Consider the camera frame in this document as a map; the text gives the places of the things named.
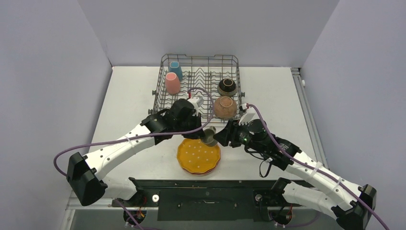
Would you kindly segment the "grey ceramic mug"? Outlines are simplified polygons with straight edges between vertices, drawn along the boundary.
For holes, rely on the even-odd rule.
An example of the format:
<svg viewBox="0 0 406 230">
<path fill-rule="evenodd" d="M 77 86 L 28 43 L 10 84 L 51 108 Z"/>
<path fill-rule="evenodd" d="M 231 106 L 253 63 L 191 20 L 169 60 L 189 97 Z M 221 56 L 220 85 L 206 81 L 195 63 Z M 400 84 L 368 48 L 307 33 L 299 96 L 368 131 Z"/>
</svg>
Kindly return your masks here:
<svg viewBox="0 0 406 230">
<path fill-rule="evenodd" d="M 210 126 L 209 128 L 204 130 L 204 136 L 201 138 L 201 142 L 209 147 L 214 147 L 218 142 L 214 139 L 214 135 L 216 134 L 216 128 L 214 126 Z"/>
</svg>

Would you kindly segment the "brown speckled cream bowl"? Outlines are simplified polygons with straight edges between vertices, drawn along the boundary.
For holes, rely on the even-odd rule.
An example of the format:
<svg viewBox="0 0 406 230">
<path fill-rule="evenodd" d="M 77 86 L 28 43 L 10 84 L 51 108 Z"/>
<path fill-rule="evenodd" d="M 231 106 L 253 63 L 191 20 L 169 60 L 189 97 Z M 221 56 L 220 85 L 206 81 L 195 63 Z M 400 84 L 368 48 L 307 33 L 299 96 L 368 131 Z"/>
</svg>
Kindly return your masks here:
<svg viewBox="0 0 406 230">
<path fill-rule="evenodd" d="M 230 97 L 221 96 L 214 102 L 214 115 L 221 119 L 231 119 L 237 115 L 237 103 Z"/>
</svg>

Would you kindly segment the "yellow polka dot plate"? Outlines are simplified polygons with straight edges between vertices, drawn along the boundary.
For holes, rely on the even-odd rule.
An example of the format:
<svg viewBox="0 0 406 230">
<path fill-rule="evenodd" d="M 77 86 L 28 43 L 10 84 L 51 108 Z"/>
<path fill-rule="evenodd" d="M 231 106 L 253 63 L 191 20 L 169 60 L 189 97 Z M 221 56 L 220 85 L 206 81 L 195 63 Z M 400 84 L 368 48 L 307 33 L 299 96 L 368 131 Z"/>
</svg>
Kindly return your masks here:
<svg viewBox="0 0 406 230">
<path fill-rule="evenodd" d="M 197 139 L 184 139 L 178 146 L 177 160 L 180 167 L 219 163 L 221 160 L 221 150 L 218 145 L 209 147 Z"/>
</svg>

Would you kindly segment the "pink cup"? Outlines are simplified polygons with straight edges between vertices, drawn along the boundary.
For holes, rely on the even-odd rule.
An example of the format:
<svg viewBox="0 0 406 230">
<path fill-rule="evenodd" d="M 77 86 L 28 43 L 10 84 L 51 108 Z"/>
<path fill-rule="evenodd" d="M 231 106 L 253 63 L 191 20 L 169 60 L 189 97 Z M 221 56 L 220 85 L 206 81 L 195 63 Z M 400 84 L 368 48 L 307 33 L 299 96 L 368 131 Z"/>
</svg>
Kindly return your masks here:
<svg viewBox="0 0 406 230">
<path fill-rule="evenodd" d="M 169 94 L 178 94 L 180 92 L 180 80 L 176 73 L 169 72 L 166 74 L 165 87 Z"/>
</svg>

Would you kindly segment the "dark patterned cream bowl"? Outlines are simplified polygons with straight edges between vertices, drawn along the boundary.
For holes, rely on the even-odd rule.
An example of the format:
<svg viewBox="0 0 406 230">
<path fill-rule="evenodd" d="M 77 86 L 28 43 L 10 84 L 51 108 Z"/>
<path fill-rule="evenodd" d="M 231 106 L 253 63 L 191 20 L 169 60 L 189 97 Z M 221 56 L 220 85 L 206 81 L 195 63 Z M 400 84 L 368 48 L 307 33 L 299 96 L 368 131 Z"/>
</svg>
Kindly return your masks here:
<svg viewBox="0 0 406 230">
<path fill-rule="evenodd" d="M 217 91 L 221 96 L 234 96 L 237 93 L 237 84 L 231 78 L 224 78 L 220 80 Z"/>
</svg>

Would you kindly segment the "blue mug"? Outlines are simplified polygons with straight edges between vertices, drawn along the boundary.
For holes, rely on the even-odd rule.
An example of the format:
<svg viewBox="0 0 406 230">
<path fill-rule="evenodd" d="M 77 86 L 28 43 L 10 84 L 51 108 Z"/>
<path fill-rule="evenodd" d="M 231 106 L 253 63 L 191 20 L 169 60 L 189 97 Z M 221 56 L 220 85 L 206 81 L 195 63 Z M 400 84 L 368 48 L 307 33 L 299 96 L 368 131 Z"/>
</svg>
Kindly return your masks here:
<svg viewBox="0 0 406 230">
<path fill-rule="evenodd" d="M 177 75 L 180 81 L 183 79 L 183 73 L 178 61 L 172 61 L 169 63 L 169 72 L 173 72 Z"/>
</svg>

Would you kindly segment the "pink plate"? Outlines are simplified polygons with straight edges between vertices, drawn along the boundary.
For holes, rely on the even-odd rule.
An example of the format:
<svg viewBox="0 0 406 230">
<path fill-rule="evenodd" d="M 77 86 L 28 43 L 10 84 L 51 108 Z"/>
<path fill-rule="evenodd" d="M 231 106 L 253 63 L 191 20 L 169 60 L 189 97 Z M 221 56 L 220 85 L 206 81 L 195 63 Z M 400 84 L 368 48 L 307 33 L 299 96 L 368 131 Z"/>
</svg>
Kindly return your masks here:
<svg viewBox="0 0 406 230">
<path fill-rule="evenodd" d="M 187 165 L 187 166 L 182 166 L 181 168 L 188 174 L 190 175 L 195 175 L 195 176 L 205 176 L 210 174 L 212 171 L 215 170 L 215 168 L 219 165 L 219 163 L 213 163 L 213 164 L 199 164 L 199 165 Z"/>
</svg>

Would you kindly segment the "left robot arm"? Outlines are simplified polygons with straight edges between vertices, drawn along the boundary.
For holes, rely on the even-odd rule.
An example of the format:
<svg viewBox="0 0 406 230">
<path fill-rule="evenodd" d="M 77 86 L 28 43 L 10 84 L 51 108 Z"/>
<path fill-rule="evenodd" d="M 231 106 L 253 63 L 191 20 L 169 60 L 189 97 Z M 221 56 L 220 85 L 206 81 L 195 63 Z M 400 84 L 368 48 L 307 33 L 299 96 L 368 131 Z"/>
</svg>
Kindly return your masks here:
<svg viewBox="0 0 406 230">
<path fill-rule="evenodd" d="M 130 178 L 115 180 L 108 173 L 138 152 L 170 139 L 175 133 L 189 139 L 204 136 L 201 124 L 200 96 L 177 100 L 170 109 L 149 115 L 114 144 L 97 151 L 75 153 L 68 161 L 67 181 L 82 206 L 103 197 L 125 200 L 131 206 L 142 202 L 143 193 Z"/>
</svg>

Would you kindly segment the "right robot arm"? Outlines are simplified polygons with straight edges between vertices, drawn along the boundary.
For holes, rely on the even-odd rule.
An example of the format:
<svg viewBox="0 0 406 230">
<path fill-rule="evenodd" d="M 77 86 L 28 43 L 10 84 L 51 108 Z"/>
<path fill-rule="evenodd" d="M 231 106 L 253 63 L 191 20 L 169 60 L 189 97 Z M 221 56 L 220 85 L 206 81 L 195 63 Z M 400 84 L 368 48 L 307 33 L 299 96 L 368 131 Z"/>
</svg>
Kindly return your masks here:
<svg viewBox="0 0 406 230">
<path fill-rule="evenodd" d="M 243 146 L 247 153 L 258 153 L 271 166 L 312 186 L 304 187 L 279 178 L 270 191 L 273 203 L 312 208 L 334 218 L 344 230 L 366 229 L 375 209 L 376 189 L 368 184 L 354 184 L 334 174 L 295 144 L 269 132 L 260 119 L 246 125 L 230 120 L 224 129 L 214 134 L 214 139 L 224 147 Z"/>
</svg>

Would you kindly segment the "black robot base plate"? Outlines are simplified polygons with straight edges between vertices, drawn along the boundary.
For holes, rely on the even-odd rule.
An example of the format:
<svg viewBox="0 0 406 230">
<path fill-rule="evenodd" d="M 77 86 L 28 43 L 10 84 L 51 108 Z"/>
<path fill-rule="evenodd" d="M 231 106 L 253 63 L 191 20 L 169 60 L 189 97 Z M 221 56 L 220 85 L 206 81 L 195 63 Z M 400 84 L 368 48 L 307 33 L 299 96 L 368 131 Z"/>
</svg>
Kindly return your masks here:
<svg viewBox="0 0 406 230">
<path fill-rule="evenodd" d="M 156 210 L 158 221 L 252 219 L 265 221 L 290 204 L 273 192 L 275 180 L 141 180 L 137 193 L 119 201 L 127 208 Z"/>
</svg>

